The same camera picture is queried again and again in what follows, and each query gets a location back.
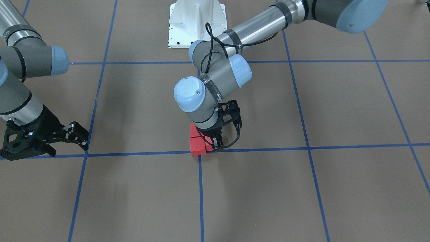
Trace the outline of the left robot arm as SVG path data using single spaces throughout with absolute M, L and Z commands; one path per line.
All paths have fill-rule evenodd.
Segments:
M 240 139 L 241 109 L 236 100 L 227 97 L 252 78 L 245 52 L 306 21 L 344 33 L 361 33 L 381 17 L 387 5 L 386 0 L 277 0 L 219 34 L 205 23 L 209 39 L 195 40 L 188 50 L 200 74 L 181 78 L 173 89 L 174 100 L 191 122 L 192 154 L 221 151 Z

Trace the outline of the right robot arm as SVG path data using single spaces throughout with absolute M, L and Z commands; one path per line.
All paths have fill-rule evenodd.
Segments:
M 56 150 L 52 143 L 65 142 L 88 150 L 88 131 L 77 122 L 68 126 L 24 84 L 28 78 L 62 75 L 69 57 L 60 46 L 47 45 L 9 0 L 1 1 L 1 118 L 7 129 L 4 155 L 38 155 Z

